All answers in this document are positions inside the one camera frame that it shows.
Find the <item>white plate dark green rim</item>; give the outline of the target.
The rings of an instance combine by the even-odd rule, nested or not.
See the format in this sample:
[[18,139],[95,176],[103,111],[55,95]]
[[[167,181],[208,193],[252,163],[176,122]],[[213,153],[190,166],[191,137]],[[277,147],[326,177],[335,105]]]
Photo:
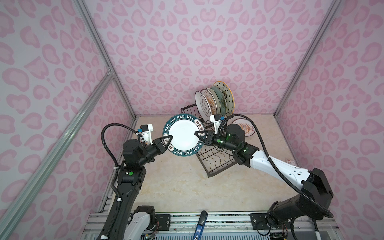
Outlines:
[[195,135],[195,132],[204,131],[203,123],[190,114],[179,114],[171,117],[164,125],[163,136],[172,136],[164,139],[168,150],[179,157],[189,157],[198,153],[204,143]]

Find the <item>star pattern cartoon plate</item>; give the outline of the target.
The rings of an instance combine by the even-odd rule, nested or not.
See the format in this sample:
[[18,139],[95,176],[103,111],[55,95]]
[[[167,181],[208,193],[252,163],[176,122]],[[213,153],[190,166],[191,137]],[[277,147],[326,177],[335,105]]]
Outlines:
[[222,82],[222,81],[216,81],[214,83],[214,86],[217,87],[225,97],[226,102],[226,117],[232,115],[235,111],[235,98],[234,95],[229,88],[229,86]]

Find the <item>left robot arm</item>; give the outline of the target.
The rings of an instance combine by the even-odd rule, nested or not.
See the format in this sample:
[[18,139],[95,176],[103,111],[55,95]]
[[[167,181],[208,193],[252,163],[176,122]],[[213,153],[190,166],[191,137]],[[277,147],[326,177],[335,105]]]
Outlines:
[[145,164],[165,153],[173,136],[165,136],[144,145],[131,139],[123,145],[123,166],[117,176],[117,194],[107,220],[98,236],[99,240],[139,240],[148,230],[157,228],[153,206],[139,206],[132,212],[146,176]]

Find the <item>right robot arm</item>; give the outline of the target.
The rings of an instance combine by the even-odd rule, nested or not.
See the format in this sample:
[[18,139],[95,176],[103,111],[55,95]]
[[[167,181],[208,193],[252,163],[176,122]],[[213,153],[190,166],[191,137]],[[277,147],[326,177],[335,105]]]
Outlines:
[[317,221],[333,218],[329,206],[334,193],[322,170],[295,167],[268,155],[266,151],[247,143],[245,132],[234,124],[229,125],[221,135],[215,131],[197,131],[195,136],[207,146],[231,152],[239,165],[267,173],[297,192],[292,198],[272,203],[265,216],[269,227],[277,229],[288,220],[302,216]]

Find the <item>light green flower plate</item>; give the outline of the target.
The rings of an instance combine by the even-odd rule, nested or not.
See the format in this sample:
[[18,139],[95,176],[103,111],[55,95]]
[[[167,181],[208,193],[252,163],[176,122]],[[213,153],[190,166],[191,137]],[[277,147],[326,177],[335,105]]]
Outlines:
[[219,110],[223,117],[227,116],[227,102],[223,92],[216,86],[211,86],[211,89],[215,92],[219,100]]

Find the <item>orange sunburst plate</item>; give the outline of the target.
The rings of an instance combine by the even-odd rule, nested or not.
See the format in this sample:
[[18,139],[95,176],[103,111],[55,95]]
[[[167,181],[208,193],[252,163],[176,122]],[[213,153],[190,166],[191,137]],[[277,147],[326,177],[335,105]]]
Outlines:
[[208,105],[211,109],[211,113],[213,115],[220,114],[219,102],[215,99],[213,93],[208,89],[202,90],[202,93],[207,99]]
[[250,137],[256,132],[256,129],[254,128],[252,123],[245,118],[235,119],[233,121],[233,124],[241,127],[241,129],[245,132],[245,137]]

